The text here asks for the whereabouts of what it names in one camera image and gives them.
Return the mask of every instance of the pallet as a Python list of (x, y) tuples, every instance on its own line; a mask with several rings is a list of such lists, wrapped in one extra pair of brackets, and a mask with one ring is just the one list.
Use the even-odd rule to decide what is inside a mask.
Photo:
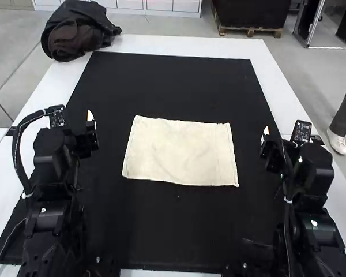
[(262, 32), (273, 32), (273, 35), (276, 39), (280, 39), (283, 35), (283, 28), (272, 29), (272, 28), (262, 28), (262, 27), (233, 27), (233, 26), (223, 26), (220, 23), (219, 16), (217, 11), (212, 4), (212, 12), (214, 15), (215, 23), (217, 24), (218, 33), (220, 36), (225, 36), (225, 33), (228, 31), (246, 31), (246, 35), (248, 38), (252, 38), (254, 36), (255, 31)]

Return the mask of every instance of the white shoe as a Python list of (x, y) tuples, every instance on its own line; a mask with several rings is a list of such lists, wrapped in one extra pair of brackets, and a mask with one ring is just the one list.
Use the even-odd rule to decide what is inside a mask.
[(344, 137), (340, 137), (333, 133), (329, 128), (327, 129), (327, 136), (330, 146), (341, 155), (346, 155), (346, 141)]

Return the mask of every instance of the concrete floor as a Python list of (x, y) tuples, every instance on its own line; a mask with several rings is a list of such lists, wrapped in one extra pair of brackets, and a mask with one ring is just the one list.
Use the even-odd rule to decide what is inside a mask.
[[(0, 102), (15, 118), (49, 68), (52, 60), (38, 42), (51, 13), (0, 10)], [(175, 18), (110, 14), (123, 33), (219, 37), (209, 0), (204, 0), (201, 18)], [(293, 37), (295, 16), (289, 16), (284, 36), (257, 34), (263, 39), (322, 137), (346, 92), (346, 50), (305, 50)], [(335, 23), (325, 17), (315, 33), (313, 46), (342, 46), (333, 35)], [(226, 38), (245, 38), (244, 33)], [(0, 127), (11, 121), (0, 109)], [(346, 177), (346, 157), (334, 153)]]

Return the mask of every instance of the white table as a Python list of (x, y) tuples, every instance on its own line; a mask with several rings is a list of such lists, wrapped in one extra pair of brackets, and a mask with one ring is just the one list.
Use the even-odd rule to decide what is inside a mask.
[[(116, 38), (113, 45), (103, 51), (250, 59), (280, 133), (287, 138), (292, 133), (297, 119), (310, 121), (262, 40), (123, 35)], [(14, 125), (36, 110), (56, 104), (66, 104), (90, 56), (89, 53), (73, 62), (53, 63), (20, 112)], [(39, 129), (47, 125), (48, 119), (38, 120), (27, 128), (22, 137), (22, 160), (28, 175), (33, 170), (33, 141)], [(317, 134), (317, 131), (313, 129), (312, 134)], [(22, 192), (22, 186), (13, 168), (11, 142), (11, 138), (5, 137), (0, 143), (0, 235)], [(333, 166), (335, 178), (325, 207), (337, 223), (346, 244), (346, 180), (339, 167), (335, 163)], [(0, 270), (0, 273), (4, 273), (1, 276), (16, 276), (18, 271), (18, 267), (14, 266), (2, 268), (4, 269)], [(123, 271), (122, 275), (145, 276), (147, 273)]]

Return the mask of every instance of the white towel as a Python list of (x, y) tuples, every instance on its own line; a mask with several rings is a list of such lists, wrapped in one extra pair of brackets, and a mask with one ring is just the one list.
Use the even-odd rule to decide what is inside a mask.
[(181, 185), (238, 186), (230, 124), (136, 115), (122, 175)]

